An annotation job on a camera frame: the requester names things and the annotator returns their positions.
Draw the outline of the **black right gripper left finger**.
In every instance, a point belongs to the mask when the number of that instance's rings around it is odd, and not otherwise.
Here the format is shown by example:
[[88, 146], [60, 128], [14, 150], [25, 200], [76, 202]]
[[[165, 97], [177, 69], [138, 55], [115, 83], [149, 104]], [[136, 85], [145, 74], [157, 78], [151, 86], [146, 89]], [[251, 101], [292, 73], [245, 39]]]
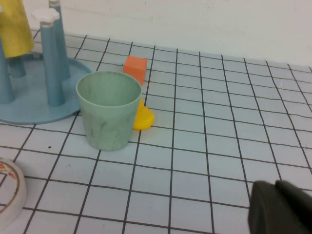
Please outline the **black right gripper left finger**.
[[275, 184], [253, 184], [248, 224], [252, 234], [309, 234]]

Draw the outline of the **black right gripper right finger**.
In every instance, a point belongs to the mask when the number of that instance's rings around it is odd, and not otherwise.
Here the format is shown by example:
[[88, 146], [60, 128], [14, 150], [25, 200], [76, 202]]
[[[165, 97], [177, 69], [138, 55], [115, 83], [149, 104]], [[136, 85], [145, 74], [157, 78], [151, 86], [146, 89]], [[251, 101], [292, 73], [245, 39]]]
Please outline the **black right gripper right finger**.
[[285, 180], [276, 181], [276, 188], [287, 201], [300, 223], [312, 233], [312, 197]]

